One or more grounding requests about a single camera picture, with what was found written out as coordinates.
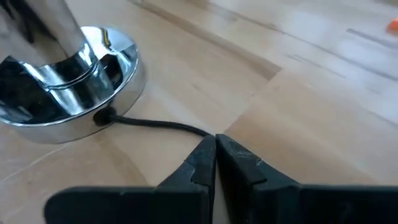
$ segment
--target black power cord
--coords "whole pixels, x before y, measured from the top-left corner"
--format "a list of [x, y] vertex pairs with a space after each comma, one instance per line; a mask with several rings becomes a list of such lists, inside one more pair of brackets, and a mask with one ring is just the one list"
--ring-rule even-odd
[[201, 137], [206, 137], [211, 135], [210, 133], [187, 125], [187, 124], [182, 124], [182, 123], [177, 123], [177, 122], [171, 122], [171, 121], [153, 121], [153, 120], [148, 120], [148, 119], [136, 119], [136, 118], [126, 118], [123, 116], [118, 116], [116, 115], [116, 111], [112, 107], [107, 107], [102, 110], [99, 110], [95, 115], [94, 115], [94, 122], [98, 126], [105, 126], [108, 125], [109, 123], [115, 122], [115, 123], [120, 123], [120, 124], [126, 124], [126, 125], [133, 125], [133, 126], [143, 126], [143, 127], [150, 127], [150, 128], [168, 128], [168, 129], [177, 129], [181, 131], [187, 131], [189, 133], [193, 133], [196, 135], [199, 135]]

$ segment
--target black cable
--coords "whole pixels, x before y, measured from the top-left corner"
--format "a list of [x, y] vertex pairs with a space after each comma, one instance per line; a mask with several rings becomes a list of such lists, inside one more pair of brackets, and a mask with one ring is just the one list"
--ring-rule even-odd
[[147, 120], [147, 119], [136, 119], [136, 118], [126, 118], [123, 116], [118, 116], [115, 114], [109, 114], [109, 120], [114, 121], [115, 123], [121, 123], [121, 124], [127, 124], [127, 125], [134, 125], [134, 126], [144, 126], [144, 127], [150, 127], [150, 128], [169, 128], [169, 129], [177, 129], [177, 130], [182, 130], [182, 131], [188, 131], [193, 134], [197, 134], [202, 137], [206, 137], [211, 135], [210, 133], [187, 125], [187, 124], [181, 124], [181, 123], [176, 123], [176, 122], [171, 122], [171, 121], [152, 121], [152, 120]]

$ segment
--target round metal base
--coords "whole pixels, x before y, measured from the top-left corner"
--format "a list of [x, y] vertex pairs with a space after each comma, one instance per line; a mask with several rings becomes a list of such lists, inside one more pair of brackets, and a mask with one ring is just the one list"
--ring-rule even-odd
[[[132, 39], [110, 28], [81, 29], [99, 59], [90, 75], [68, 86], [45, 90], [55, 103], [40, 108], [40, 119], [15, 122], [14, 115], [12, 119], [0, 118], [31, 141], [61, 143], [93, 134], [105, 128], [93, 121], [97, 111], [111, 105], [117, 114], [124, 114], [144, 89], [144, 66]], [[51, 116], [42, 115], [46, 111], [51, 111]]]

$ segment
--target orange object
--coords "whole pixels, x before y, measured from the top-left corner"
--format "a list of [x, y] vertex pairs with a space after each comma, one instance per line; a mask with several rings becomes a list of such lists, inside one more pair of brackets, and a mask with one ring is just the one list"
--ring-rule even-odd
[[395, 18], [392, 22], [390, 22], [388, 29], [391, 31], [398, 31], [398, 18]]

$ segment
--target wooden surface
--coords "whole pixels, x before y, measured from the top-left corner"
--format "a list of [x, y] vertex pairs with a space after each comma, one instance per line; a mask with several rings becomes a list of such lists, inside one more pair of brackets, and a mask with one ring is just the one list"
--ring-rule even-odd
[[[398, 184], [397, 1], [67, 3], [82, 26], [137, 42], [149, 82], [126, 116], [226, 133], [299, 182]], [[66, 187], [157, 185], [199, 142], [117, 124], [40, 145], [0, 124], [0, 220], [41, 224]]]

